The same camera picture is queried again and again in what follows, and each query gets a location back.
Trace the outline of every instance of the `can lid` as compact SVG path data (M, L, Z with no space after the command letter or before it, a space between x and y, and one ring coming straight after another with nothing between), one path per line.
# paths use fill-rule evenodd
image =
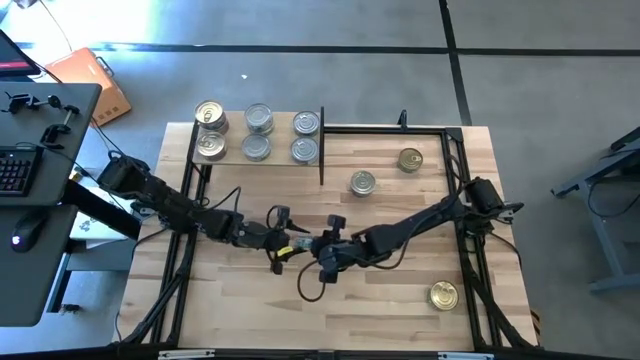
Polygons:
M400 151L398 163L408 171L416 171L422 166L422 154L413 148L403 149Z
M251 134L242 141L242 152L250 158L264 158L271 152L269 138L264 135Z
M249 126L264 126L271 120L271 109L265 104L253 104L244 112Z
M358 171L351 177L351 189L359 194L370 194L376 187L376 178L368 171Z
M206 100L196 106L196 120L205 124L214 123L222 118L223 111L219 103Z
M302 135L311 135L320 128L320 118L312 111L302 111L293 117L293 128Z
M451 310L458 305L458 290L448 281L438 281L429 291L429 299L440 310Z
M205 132L198 138L198 152L203 156L215 156L220 154L225 147L224 135L215 132Z
M291 155L297 161L314 162L318 153L318 143L312 138L297 138L291 143Z

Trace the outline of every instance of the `desk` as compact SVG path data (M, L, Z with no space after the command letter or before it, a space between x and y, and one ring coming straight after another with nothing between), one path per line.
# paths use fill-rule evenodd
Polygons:
M170 123L155 174L179 188L191 123ZM501 191L486 127L463 128L471 176L493 181ZM415 174L395 168L400 149L415 147L424 165ZM348 179L365 169L377 178L368 198L351 196ZM215 203L242 186L239 211L264 221L274 204L291 207L296 224L314 233L326 228L328 214L347 218L349 234L378 223L391 223L439 201L448 194L441 143L424 135L337 135L325 137L325 185L313 167L214 165L206 196ZM195 192L195 181L190 187ZM158 229L143 226L141 236ZM496 233L513 241L508 226ZM158 296L170 235L163 234L136 250L120 309L119 327L129 334ZM487 262L496 302L528 341L535 343L529 306L516 255L487 238ZM352 267L338 284L327 285L325 297L306 303L297 294L298 269L311 260L297 257L284 274L269 272L263 251L237 249L200 235L189 282L180 347L343 349L343 350L472 350L465 299L451 312L438 312L425 302L425 291L438 280L458 285L463 297L460 263L452 224L414 238L405 260L393 271ZM318 268L305 273L303 290L320 290ZM163 339L173 303L168 306ZM479 313L485 314L479 306ZM483 321L488 338L486 318Z
M38 175L28 196L0 197L0 239L5 242L0 242L0 271L4 274L0 278L0 288L6 292L0 297L0 326L33 326L42 316L78 210L132 238L137 238L139 223L127 212L68 181L73 167L69 159L78 155L100 95L99 85L0 82L0 94L5 91L11 95L28 93L40 101L56 95L63 105L73 105L80 110L68 123L70 133L58 138L64 146L57 150L59 154L43 152ZM0 96L0 108L6 109L8 103L5 95ZM61 124L65 115L66 111L48 105L37 111L24 108L15 115L0 113L0 145L13 146L21 141L39 144L44 130L50 125ZM52 207L49 221L30 251L16 253L9 245L13 228L35 206Z

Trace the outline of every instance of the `monitor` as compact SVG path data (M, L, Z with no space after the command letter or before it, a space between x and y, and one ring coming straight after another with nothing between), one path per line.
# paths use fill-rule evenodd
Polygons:
M38 65L0 30L0 78L38 74Z

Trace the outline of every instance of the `tin can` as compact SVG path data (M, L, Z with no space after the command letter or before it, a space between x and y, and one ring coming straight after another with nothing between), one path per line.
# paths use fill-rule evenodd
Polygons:
M265 104L253 104L244 112L249 131L253 134L269 135L275 127L273 113Z
M320 129L320 118L313 111L302 111L293 117L293 131L298 136L314 136Z
M227 142L224 135L207 131L198 138L198 152L207 160L218 161L227 154Z
M406 173L418 171L422 166L422 154L413 148L406 148L400 151L398 156L398 168Z
M217 131L223 135L229 130L227 116L219 103L205 100L196 106L195 113L196 120L203 129Z
M438 310L453 310L458 305L458 290L448 281L438 281L429 289L427 298Z
M291 143L291 157L300 165L310 165L318 160L318 143L312 138L300 137Z
M242 141L242 152L251 161L262 161L271 154L271 143L264 135L251 134Z
M376 187L376 178L368 171L358 171L351 176L351 192L357 197L369 196Z

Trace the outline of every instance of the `computer keyboard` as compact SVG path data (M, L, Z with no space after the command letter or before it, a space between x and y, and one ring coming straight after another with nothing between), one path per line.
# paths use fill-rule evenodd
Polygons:
M42 151L40 146L0 146L0 197L29 194Z

